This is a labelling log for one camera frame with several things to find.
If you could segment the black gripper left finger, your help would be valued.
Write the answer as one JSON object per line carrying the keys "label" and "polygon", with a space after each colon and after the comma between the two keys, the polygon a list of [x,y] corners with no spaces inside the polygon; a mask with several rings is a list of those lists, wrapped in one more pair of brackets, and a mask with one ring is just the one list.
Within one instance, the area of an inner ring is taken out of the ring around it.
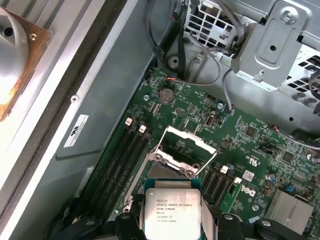
{"label": "black gripper left finger", "polygon": [[48,231],[50,240],[145,240],[140,216],[143,198],[132,202],[128,212],[118,214],[115,220],[82,217],[69,225],[56,225]]}

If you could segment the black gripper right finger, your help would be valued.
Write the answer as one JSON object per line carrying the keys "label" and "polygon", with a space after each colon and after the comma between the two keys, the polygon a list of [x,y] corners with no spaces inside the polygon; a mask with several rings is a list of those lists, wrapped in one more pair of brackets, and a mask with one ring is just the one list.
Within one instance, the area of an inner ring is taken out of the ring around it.
{"label": "black gripper right finger", "polygon": [[222,213],[201,197],[201,228],[208,240],[283,240],[271,221],[258,219],[245,223],[239,216]]}

